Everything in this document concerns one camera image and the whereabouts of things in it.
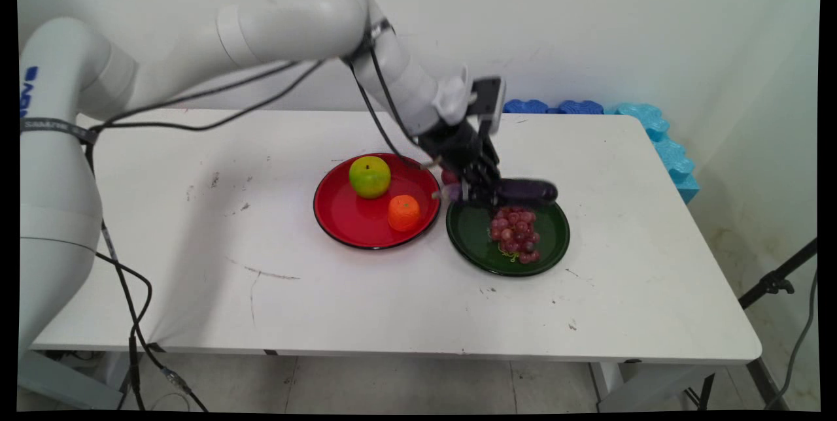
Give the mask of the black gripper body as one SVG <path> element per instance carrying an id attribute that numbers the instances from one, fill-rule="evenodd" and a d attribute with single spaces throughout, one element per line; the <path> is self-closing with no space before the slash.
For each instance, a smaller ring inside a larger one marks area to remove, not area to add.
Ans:
<path id="1" fill-rule="evenodd" d="M 433 129 L 419 135 L 417 144 L 432 159 L 440 159 L 442 167 L 458 179 L 463 170 L 483 169 L 483 150 L 494 150 L 487 131 L 474 129 L 466 120 L 457 126 L 439 122 Z"/>

